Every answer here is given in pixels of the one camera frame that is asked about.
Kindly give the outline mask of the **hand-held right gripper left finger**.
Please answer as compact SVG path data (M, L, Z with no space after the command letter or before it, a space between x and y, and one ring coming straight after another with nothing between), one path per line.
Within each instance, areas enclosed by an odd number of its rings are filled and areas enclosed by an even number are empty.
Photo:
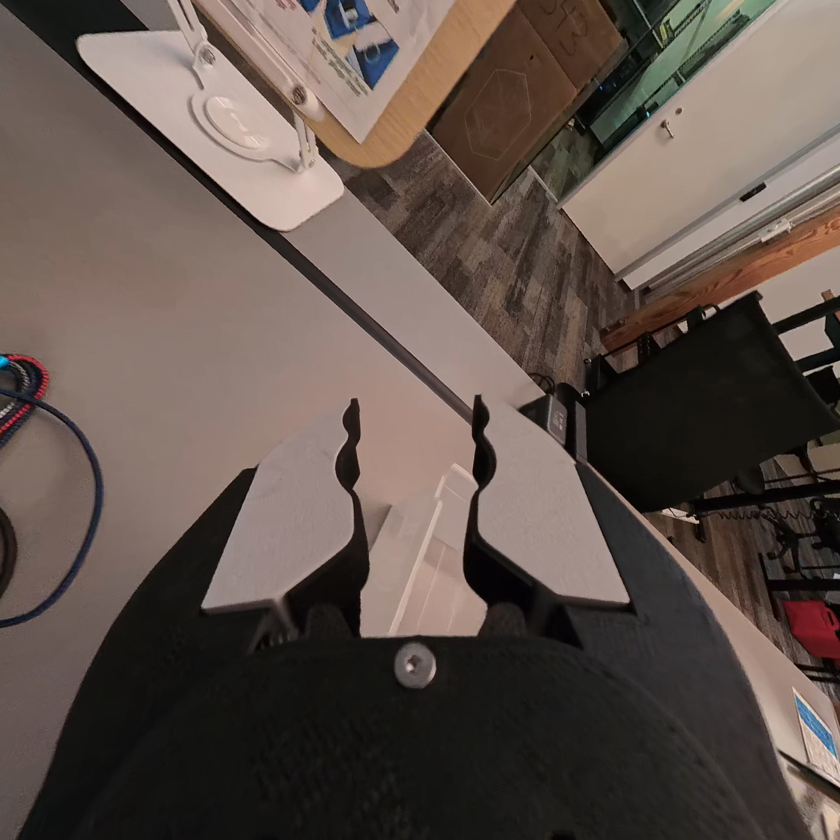
M355 491L360 441L361 407L351 398L260 462L203 598L205 614L267 610L294 637L325 606L361 635L370 558Z

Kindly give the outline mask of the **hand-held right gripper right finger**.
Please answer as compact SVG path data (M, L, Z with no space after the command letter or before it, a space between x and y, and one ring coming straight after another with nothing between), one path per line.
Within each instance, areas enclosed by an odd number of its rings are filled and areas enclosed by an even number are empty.
M463 568L484 601L521 615L524 632L581 647L569 607L622 610L630 596L579 463L518 408L474 399L476 446Z

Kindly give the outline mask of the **clear plastic bin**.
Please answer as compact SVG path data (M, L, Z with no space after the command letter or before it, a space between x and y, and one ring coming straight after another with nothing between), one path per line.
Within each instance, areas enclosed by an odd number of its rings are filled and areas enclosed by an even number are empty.
M472 475L453 464L435 488L395 504L370 550L362 637L478 634L487 606L466 582L463 551Z

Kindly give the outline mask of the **black power adapter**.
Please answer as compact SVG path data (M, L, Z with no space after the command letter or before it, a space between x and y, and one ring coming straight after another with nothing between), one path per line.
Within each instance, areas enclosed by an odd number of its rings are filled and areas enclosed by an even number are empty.
M573 459L588 461L583 396L571 384L559 383L551 392L518 410L546 431Z

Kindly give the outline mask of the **black slanted panel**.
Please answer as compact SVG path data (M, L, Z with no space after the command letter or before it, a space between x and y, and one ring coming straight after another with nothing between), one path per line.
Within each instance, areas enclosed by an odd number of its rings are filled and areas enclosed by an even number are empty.
M618 372L584 364L587 458L642 513L699 499L774 456L838 431L757 292Z

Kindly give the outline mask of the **red bag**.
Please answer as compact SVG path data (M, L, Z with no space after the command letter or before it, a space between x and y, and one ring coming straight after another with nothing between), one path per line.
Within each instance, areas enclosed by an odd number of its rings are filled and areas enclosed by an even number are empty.
M838 613L822 601L782 601L791 635L814 658L839 661Z

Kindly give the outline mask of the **blue white paper sheet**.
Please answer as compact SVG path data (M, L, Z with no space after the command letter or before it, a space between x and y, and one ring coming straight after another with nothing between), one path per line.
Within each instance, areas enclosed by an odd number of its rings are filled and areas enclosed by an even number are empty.
M839 784L839 751L832 730L793 689L794 705L801 728L807 766Z

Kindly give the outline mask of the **brown cardboard box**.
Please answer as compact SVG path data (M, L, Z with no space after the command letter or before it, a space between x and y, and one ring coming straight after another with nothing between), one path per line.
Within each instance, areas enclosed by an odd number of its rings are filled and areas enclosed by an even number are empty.
M602 2L517 2L429 132L494 203L624 44Z

